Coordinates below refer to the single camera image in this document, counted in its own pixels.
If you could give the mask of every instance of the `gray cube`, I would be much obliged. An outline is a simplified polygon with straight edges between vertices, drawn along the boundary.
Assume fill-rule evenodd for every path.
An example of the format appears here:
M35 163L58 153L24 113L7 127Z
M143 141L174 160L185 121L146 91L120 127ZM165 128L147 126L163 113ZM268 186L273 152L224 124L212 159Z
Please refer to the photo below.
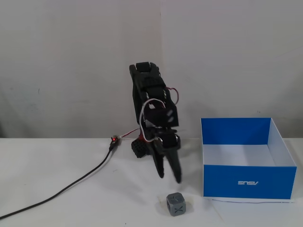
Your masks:
M179 192L169 194L166 197L167 208L171 216L184 214L186 211L186 203L183 195Z

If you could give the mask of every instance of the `black robotic arm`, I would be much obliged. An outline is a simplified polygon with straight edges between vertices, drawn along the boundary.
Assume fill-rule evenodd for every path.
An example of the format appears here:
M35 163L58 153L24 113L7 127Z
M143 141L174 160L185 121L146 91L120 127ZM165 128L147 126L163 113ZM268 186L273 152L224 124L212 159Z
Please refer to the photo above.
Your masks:
M172 127L178 126L176 105L170 98L159 68L142 62L129 67L133 80L133 99L140 136L132 142L137 157L152 155L158 174L164 177L163 158L166 156L176 181L181 182L181 167L177 150L180 137Z

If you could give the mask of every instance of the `black cable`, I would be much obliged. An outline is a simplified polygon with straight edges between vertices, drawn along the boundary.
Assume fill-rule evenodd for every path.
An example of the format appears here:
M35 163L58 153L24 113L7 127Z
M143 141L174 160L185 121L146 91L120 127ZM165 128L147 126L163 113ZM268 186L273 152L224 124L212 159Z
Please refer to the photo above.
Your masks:
M87 176L90 175L91 173L95 172L100 166L102 166L103 163L105 163L105 161L107 160L107 158L108 158L110 152L114 149L115 146L118 145L118 140L119 140L118 137L115 137L115 136L114 136L114 138L112 138L112 142L110 143L109 151L108 151L107 155L105 156L104 160L103 160L97 167L95 167L94 169L92 169L91 171L89 171L87 174L85 174L83 177L79 178L79 179L76 180L75 182L73 182L73 183L71 183L70 185L68 185L67 187L63 188L63 189L62 189L61 191L59 191L56 195L53 195L52 197L50 197L50 198L48 198L48 199L46 199L46 200L44 200L44 201L42 201L42 202L36 203L36 204L34 204L34 205L31 205L31 206L29 206L29 207L25 207L25 208L23 208L23 209L17 210L17 211L15 211L15 212L10 213L10 214L3 215L3 216L0 217L0 220L5 219L5 218L8 218L8 217L10 217L10 216L12 216L12 215L21 213L21 212L23 212L23 211L29 210L29 209L31 209L31 208L37 207L37 206L39 206L39 205L42 205L42 204L44 204L44 203L46 203L46 202L48 202L48 201L50 201L50 200L56 198L56 197L57 197L58 195L60 195L62 192L64 192L65 190L69 189L69 188L72 187L74 184L78 183L79 181L83 180L85 177L87 177Z

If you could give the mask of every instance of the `wire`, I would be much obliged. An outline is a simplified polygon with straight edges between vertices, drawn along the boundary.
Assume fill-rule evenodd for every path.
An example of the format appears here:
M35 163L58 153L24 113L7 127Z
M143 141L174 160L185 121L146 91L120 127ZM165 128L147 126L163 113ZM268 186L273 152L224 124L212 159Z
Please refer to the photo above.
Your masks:
M151 139L151 140L146 139L145 133L144 133L144 130L143 130L143 127L142 127L142 122L141 122L141 121L142 121L142 116L143 116L144 109L145 109L146 105L147 105L150 101L159 101L159 102L161 102L161 103L163 104L163 107L165 108L164 102L162 102L161 100L156 99L156 98L148 99L148 100L145 101L145 103L143 104L142 109L141 109L141 112L140 112L140 117L139 117L139 125L140 125L140 129L141 129L143 138L144 138L144 140L145 140L146 142L152 142L152 141L154 141L154 140L156 139L156 137L153 138L153 139Z
M255 203L255 204L259 204L259 203L294 203L294 202L235 202L235 201L223 201L223 200L213 200L213 201L218 201L218 202L233 202L233 203Z
M177 91L177 89L175 89L174 87L166 87L168 90L174 90L177 93L177 101L175 103L175 105L177 105L178 101L179 101L179 92Z
M3 215L3 216L0 217L0 220L1 220L1 219L8 218L8 217L10 217L10 216L12 216L12 215L21 213L21 212L23 212L23 211L29 210L29 209L31 209L31 208L37 207L37 206L39 206L39 205L42 205L42 204L44 204L44 203L46 203L46 202L48 202L48 201L50 201L50 200L56 198L58 195L60 195L61 193L63 193L64 191L66 191L67 189L69 189L70 187L72 187L73 185L75 185L76 183L78 183L79 181L83 180L85 177L87 177L87 176L90 175L91 173L95 172L100 166L102 166L102 164L105 163L105 161L107 160L107 158L108 158L110 152L113 150L114 147L115 147L115 145L113 145L113 146L111 145L111 147L109 148L109 151L108 151L107 155L105 156L104 160L103 160L97 167L95 167L94 169L92 169L91 171L89 171L87 174L85 174L83 177L79 178L78 180L76 180L75 182L71 183L71 184L68 185L67 187L63 188L63 189L62 189L61 191L59 191L57 194L53 195L52 197L50 197L50 198L48 198L48 199L46 199L46 200L44 200L44 201L42 201L42 202L36 203L36 204L31 205L31 206L29 206L29 207L25 207L25 208L23 208L23 209L17 210L17 211L15 211L15 212L10 213L10 214Z
M120 138L123 138L123 137L125 137L125 136L128 136L129 134L131 134L132 132L134 132L134 131L136 131L136 130L138 130L138 129L139 129L139 128L134 129L134 130L131 130L131 131L129 131L128 133L124 134L123 136L120 136Z

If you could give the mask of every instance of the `blue box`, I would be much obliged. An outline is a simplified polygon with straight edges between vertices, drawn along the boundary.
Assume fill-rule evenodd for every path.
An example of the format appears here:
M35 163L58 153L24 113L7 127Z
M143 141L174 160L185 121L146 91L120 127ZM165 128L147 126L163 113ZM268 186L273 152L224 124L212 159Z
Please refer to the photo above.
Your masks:
M290 199L296 165L271 118L202 118L205 197Z

